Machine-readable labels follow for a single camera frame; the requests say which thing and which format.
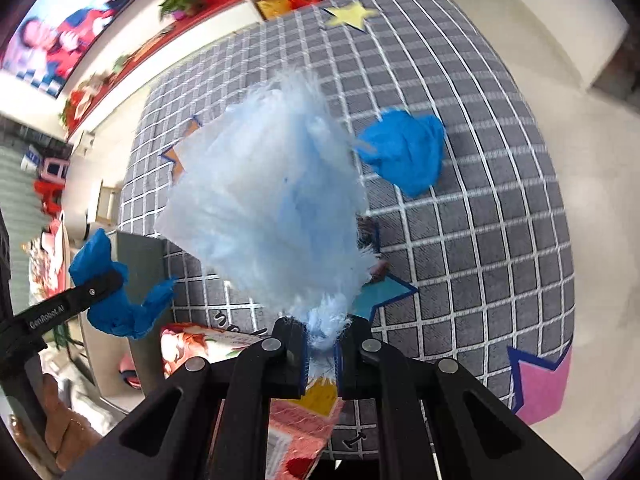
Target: green curtain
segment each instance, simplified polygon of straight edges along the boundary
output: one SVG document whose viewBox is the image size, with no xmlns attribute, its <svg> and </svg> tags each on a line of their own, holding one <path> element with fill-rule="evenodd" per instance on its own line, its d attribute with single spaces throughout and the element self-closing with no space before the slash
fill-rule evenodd
<svg viewBox="0 0 640 480">
<path fill-rule="evenodd" d="M 20 169 L 22 155 L 0 146 L 0 208 L 9 233 L 11 302 L 14 314 L 29 307 L 29 255 L 20 245 L 40 235 L 51 218 L 40 211 L 35 175 Z"/>
</svg>

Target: television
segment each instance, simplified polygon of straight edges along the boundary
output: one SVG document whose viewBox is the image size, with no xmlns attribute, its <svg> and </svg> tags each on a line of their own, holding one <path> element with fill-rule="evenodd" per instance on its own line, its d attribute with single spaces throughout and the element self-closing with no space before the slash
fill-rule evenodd
<svg viewBox="0 0 640 480">
<path fill-rule="evenodd" d="M 36 0 L 11 36 L 2 68 L 52 97 L 102 31 L 133 0 Z"/>
</svg>

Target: blue cloth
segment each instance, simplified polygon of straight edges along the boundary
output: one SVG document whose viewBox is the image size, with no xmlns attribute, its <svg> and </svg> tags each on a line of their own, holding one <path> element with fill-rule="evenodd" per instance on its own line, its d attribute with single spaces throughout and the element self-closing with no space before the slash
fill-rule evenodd
<svg viewBox="0 0 640 480">
<path fill-rule="evenodd" d="M 444 126 L 434 115 L 386 112 L 358 138 L 369 145 L 358 148 L 360 158 L 409 197 L 424 193 L 440 175 Z"/>
<path fill-rule="evenodd" d="M 111 242 L 104 229 L 98 229 L 71 262 L 69 274 L 76 285 L 82 285 L 111 269 L 116 269 L 124 283 L 127 283 L 129 269 L 120 262 L 111 261 Z M 121 287 L 106 300 L 90 307 L 87 317 L 102 332 L 139 339 L 153 328 L 156 319 L 171 303 L 173 295 L 174 280 L 171 279 L 154 286 L 142 305 L 131 303 Z"/>
</svg>

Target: tile floor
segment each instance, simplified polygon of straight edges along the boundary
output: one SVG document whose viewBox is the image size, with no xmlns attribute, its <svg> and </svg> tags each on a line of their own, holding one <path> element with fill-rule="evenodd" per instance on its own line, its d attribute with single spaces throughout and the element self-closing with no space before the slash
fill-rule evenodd
<svg viewBox="0 0 640 480">
<path fill-rule="evenodd" d="M 576 330 L 561 411 L 535 430 L 586 478 L 606 476 L 638 432 L 640 402 L 640 115 L 580 92 L 564 53 L 518 0 L 454 0 L 513 73 L 558 172 L 575 260 Z M 97 131 L 73 160 L 63 205 L 83 210 L 91 183 L 124 176 L 148 89 Z M 610 461 L 601 459 L 609 454 Z"/>
</svg>

